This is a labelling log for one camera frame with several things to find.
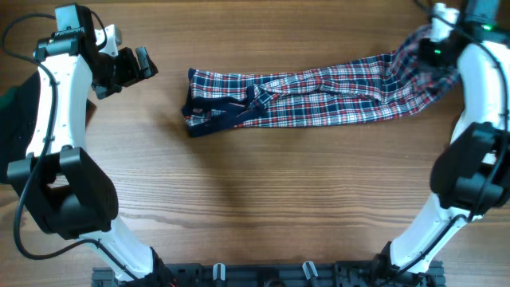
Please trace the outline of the plaid sleeveless shirt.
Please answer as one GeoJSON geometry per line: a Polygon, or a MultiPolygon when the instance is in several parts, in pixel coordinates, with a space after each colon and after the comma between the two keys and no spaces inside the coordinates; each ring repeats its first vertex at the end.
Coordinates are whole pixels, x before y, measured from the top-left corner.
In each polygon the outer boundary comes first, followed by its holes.
{"type": "Polygon", "coordinates": [[[310,128],[411,116],[460,80],[453,68],[427,68],[415,30],[396,50],[299,73],[268,75],[190,69],[182,115],[191,136],[231,128],[310,128]]]}

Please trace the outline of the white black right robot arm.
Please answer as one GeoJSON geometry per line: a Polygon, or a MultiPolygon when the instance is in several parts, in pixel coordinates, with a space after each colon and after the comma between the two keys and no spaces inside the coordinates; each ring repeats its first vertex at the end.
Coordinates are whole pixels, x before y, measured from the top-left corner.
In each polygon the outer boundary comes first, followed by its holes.
{"type": "Polygon", "coordinates": [[[366,274],[377,286],[416,286],[464,226],[509,199],[509,49],[493,26],[464,31],[433,24],[419,42],[429,71],[461,78],[465,109],[430,174],[431,194],[410,226],[377,254],[366,274]]]}

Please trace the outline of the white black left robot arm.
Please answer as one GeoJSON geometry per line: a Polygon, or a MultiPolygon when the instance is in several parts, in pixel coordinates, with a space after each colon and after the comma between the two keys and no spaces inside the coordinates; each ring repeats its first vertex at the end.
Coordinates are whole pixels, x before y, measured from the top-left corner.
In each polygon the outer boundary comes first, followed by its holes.
{"type": "Polygon", "coordinates": [[[85,143],[88,94],[105,98],[154,76],[146,49],[124,48],[120,31],[111,25],[57,32],[41,42],[34,58],[35,127],[24,158],[7,168],[18,209],[70,249],[92,248],[121,286],[175,285],[158,254],[120,217],[115,186],[85,143]]]}

